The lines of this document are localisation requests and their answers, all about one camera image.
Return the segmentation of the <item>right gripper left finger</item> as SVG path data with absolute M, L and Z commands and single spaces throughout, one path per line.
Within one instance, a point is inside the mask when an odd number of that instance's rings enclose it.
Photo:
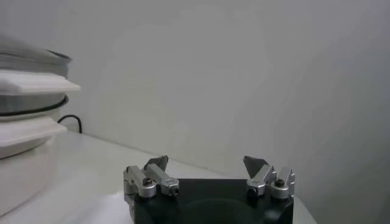
M 166 173 L 167 155 L 151 158 L 143 167 L 128 166 L 123 171 L 125 201 L 150 200 L 158 194 L 175 200 L 180 195 L 180 183 Z

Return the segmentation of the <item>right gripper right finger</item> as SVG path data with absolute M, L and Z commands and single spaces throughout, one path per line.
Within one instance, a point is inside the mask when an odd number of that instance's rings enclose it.
M 282 167 L 277 171 L 264 159 L 251 156 L 244 156 L 243 163 L 249 174 L 246 181 L 246 194 L 249 198 L 263 196 L 266 191 L 278 200 L 294 197 L 296 175 L 292 169 Z

